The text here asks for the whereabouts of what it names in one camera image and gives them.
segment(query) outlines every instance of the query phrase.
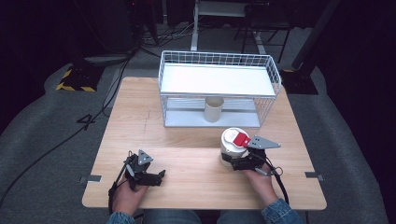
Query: gray carpet floor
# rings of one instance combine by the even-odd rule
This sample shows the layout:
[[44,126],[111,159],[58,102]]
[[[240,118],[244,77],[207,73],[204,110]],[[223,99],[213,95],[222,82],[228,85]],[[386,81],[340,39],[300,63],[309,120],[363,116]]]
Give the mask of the gray carpet floor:
[[[205,29],[198,50],[237,53],[242,36],[233,40],[230,27]],[[310,30],[294,29],[278,69],[290,68]],[[164,49],[190,50],[191,36],[173,40],[163,47],[146,48],[156,54]],[[266,48],[277,59],[279,48]],[[257,53],[254,46],[248,53]],[[156,77],[160,59],[138,51],[126,66],[124,76]],[[106,68],[97,92],[56,91],[70,64],[52,74],[45,83],[46,94],[26,106],[0,136],[0,193],[41,155],[40,160],[8,193],[0,210],[0,223],[106,223],[106,208],[87,208],[81,203],[87,177],[106,129],[108,117],[99,114],[95,123],[57,147],[83,124],[78,119],[96,115],[112,94],[112,82],[120,64]],[[388,223],[375,177],[361,155],[351,131],[326,94],[325,80],[318,69],[311,76],[318,95],[289,94],[309,155],[328,206],[309,212],[310,223]]]

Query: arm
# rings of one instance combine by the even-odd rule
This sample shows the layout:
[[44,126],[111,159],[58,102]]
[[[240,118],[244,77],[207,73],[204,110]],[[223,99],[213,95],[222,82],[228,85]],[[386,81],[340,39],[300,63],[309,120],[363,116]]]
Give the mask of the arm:
[[120,181],[113,197],[113,214],[111,214],[107,224],[134,223],[132,215],[149,189],[149,186],[139,187],[140,188],[136,188],[136,191],[132,191],[125,177]]
[[[269,173],[270,168],[264,164],[262,169]],[[262,215],[267,224],[303,223],[297,214],[283,199],[276,196],[272,185],[272,177],[261,175],[251,170],[244,170],[250,185],[258,193],[264,209]]]

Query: bottom shelf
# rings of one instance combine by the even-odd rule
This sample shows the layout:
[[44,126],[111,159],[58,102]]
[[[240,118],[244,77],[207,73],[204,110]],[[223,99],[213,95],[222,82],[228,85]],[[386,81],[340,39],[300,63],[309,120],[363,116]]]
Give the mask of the bottom shelf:
[[224,99],[220,119],[204,118],[205,99],[170,98],[165,112],[165,127],[241,127],[260,128],[253,99]]

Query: hand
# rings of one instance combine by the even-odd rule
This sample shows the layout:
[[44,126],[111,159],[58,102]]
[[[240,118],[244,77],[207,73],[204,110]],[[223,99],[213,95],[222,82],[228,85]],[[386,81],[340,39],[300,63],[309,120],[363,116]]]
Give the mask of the hand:
[[113,197],[113,212],[122,212],[133,216],[149,186],[138,186],[135,188],[136,191],[133,191],[125,177],[119,184]]
[[[271,171],[270,167],[267,164],[264,164],[262,170],[264,170],[264,172],[266,173],[269,173]],[[258,172],[251,170],[244,170],[243,173],[250,181],[250,185],[259,194],[264,207],[267,207],[278,199],[272,185],[271,176],[261,175]]]

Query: person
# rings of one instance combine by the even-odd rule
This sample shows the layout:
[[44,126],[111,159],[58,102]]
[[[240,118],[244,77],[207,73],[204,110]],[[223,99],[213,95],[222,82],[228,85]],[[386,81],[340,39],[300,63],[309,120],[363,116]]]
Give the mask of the person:
[[[262,169],[269,172],[270,168],[265,164]],[[281,198],[276,196],[272,185],[272,177],[261,175],[251,170],[242,171],[248,178],[250,185],[257,192],[262,205],[262,211],[227,210],[221,211],[218,224],[222,223],[303,223],[297,212]],[[121,180],[113,198],[113,214],[107,224],[128,223],[134,224],[133,214],[140,201],[148,191],[148,186],[139,186],[132,191],[129,182]],[[199,224],[198,215],[192,210],[173,209],[149,209],[144,212],[145,224]]]

